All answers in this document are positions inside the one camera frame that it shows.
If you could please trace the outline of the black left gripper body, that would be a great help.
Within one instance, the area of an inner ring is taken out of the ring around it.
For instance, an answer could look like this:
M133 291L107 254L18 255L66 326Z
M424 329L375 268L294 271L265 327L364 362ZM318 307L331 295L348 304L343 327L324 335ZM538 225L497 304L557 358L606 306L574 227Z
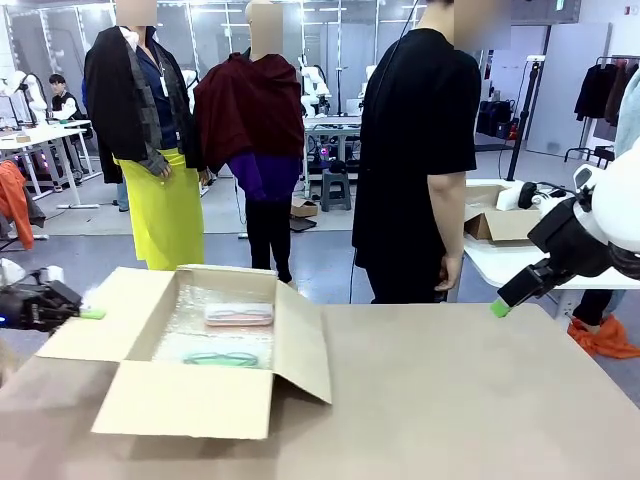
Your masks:
M56 320L47 319L48 288L43 285L14 284L1 288L1 328L51 333Z

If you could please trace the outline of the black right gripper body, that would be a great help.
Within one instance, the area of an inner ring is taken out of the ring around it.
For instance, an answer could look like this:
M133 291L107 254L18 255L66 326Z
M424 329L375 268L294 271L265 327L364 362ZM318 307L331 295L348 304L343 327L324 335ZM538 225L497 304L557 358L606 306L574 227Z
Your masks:
M563 200L529 232L547 257L528 268L538 276L599 276L611 267L608 247L590 234L575 212L576 200Z

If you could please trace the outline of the person's right hand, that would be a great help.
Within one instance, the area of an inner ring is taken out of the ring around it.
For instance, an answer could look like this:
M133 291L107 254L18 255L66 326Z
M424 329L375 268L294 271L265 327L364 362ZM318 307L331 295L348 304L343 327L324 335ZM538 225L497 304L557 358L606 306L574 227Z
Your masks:
M437 292L448 292L454 289L459 281L463 266L462 255L445 254L441 260Z

